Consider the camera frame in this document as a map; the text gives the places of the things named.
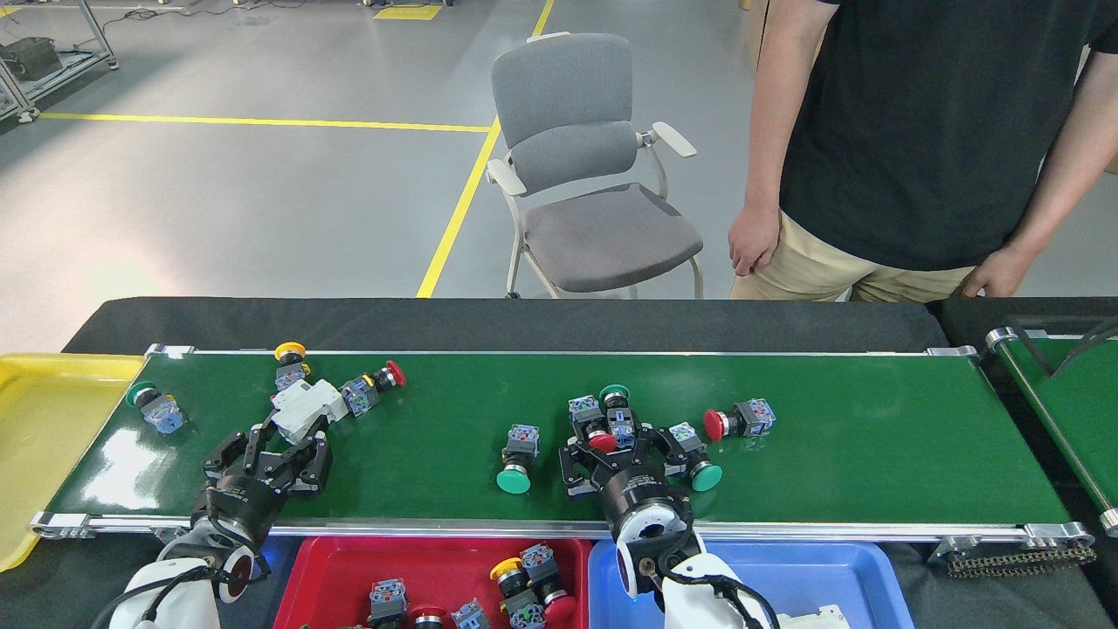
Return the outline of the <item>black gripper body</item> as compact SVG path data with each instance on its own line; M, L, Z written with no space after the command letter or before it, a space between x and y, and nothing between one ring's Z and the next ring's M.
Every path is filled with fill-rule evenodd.
M260 546L285 504L285 493L252 475L224 475L210 479L195 501L192 525L216 516L224 524L233 522L244 536Z
M620 528L625 517L645 507L666 508L664 527L684 528L690 514L686 495L686 487L667 482L660 463L598 466L598 501L610 528Z

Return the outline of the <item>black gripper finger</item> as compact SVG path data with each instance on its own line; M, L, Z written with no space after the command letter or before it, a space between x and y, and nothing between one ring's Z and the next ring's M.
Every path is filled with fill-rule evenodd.
M654 468L666 477L686 477L688 454L667 427L639 426L628 454L628 469Z
M237 431L203 458L203 474L219 480L229 473L256 475L262 471L262 454L275 437L275 425L255 425L248 432Z
M612 480L612 456L572 435L562 446L562 482L568 497L600 493Z
M263 452L262 482L281 494L318 494L325 487L332 463L326 433L318 430L283 452Z

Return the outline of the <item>person's right hand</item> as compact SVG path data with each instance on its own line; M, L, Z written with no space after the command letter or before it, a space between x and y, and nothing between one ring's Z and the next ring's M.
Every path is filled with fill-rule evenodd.
M746 202L728 234L729 255L739 278L762 271L779 242L780 210L776 202Z

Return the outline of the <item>person's left hand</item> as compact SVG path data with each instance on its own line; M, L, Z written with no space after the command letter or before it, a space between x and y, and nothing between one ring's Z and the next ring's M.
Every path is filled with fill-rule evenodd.
M1010 298L1017 293L1026 271L1039 254L1033 248L1006 245L976 266L961 285L967 298Z

